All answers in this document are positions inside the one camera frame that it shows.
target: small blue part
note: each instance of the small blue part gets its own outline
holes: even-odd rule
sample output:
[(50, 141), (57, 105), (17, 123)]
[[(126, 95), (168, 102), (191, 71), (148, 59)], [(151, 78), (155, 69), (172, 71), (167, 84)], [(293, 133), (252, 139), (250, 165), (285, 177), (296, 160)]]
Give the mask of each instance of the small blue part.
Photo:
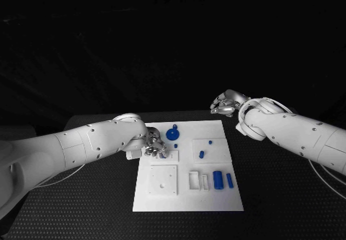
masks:
[(221, 190), (223, 189), (221, 172), (213, 171), (211, 176), (213, 176), (213, 188), (216, 190)]
[(231, 189), (233, 188), (233, 182), (231, 182), (231, 178), (230, 178), (230, 173), (226, 174), (226, 180), (227, 180), (227, 186)]
[(165, 137), (169, 141), (178, 139), (178, 126), (175, 124), (172, 125), (172, 128), (167, 130)]
[(201, 159), (204, 157), (204, 151), (198, 152), (198, 158)]

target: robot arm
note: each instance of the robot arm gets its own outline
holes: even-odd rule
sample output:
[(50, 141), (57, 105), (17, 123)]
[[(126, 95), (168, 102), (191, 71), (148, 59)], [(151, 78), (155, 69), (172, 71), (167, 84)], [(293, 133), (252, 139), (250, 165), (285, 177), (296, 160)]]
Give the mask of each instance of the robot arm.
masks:
[(67, 131), (17, 141), (0, 141), (0, 219), (25, 193), (60, 172), (119, 150), (126, 159), (167, 156), (159, 132), (128, 113)]
[(266, 97), (237, 97), (234, 101), (227, 98), (227, 91), (214, 99), (210, 113), (230, 117), (237, 109), (239, 123), (234, 128), (244, 136), (257, 141), (267, 137), (279, 147), (346, 175), (346, 130), (292, 114)]

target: white cable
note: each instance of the white cable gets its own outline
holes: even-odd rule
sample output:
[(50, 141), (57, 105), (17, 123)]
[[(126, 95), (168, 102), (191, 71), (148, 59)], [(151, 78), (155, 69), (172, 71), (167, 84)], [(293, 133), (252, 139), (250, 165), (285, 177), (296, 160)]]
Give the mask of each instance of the white cable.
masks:
[(321, 175), (317, 173), (315, 167), (314, 167), (309, 159), (308, 159), (308, 162), (309, 162), (311, 168), (312, 168), (315, 174), (318, 175), (318, 178), (321, 179), (321, 181), (325, 183), (328, 188), (335, 192), (335, 194), (346, 200), (346, 197), (332, 189), (332, 187), (327, 184), (325, 180), (322, 179)]
[(67, 178), (80, 170), (80, 168), (82, 168), (83, 166), (84, 166), (84, 164), (83, 164), (61, 180), (58, 180), (58, 181), (56, 181), (56, 182), (53, 182), (53, 183), (50, 183), (50, 184), (47, 184), (47, 185), (38, 185), (38, 186), (35, 186), (35, 188), (47, 187), (47, 186), (58, 183), (60, 181), (63, 181), (64, 179), (67, 179)]
[(346, 185), (346, 182), (331, 174), (331, 172), (324, 168), (324, 166), (322, 166), (322, 165), (319, 165), (319, 166), (321, 166), (321, 168), (324, 169), (325, 173), (327, 173), (342, 185)]
[[(278, 101), (275, 101), (273, 99), (270, 99), (270, 98), (267, 98), (267, 97), (265, 97), (263, 99), (272, 101), (288, 113), (292, 114), (292, 111), (291, 111), (291, 110), (285, 107), (285, 105), (282, 105)], [(327, 182), (325, 182), (325, 180), (322, 179), (321, 175), (317, 173), (317, 170), (315, 170), (315, 167), (314, 167), (314, 165), (312, 165), (312, 163), (311, 163), (311, 160), (309, 160), (309, 159), (306, 159), (306, 160), (308, 160), (308, 162), (309, 162), (311, 168), (312, 168), (312, 170), (314, 170), (314, 172), (315, 172), (319, 180), (325, 183), (325, 185), (327, 185), (328, 188), (335, 192), (335, 194), (346, 200), (346, 197), (344, 197), (344, 196), (337, 192), (337, 190), (327, 184)], [(346, 182), (342, 182), (342, 181), (329, 173), (329, 171), (324, 168), (322, 165), (321, 165), (321, 167), (322, 167), (324, 171), (328, 173), (328, 175), (329, 175), (341, 184), (346, 185)]]

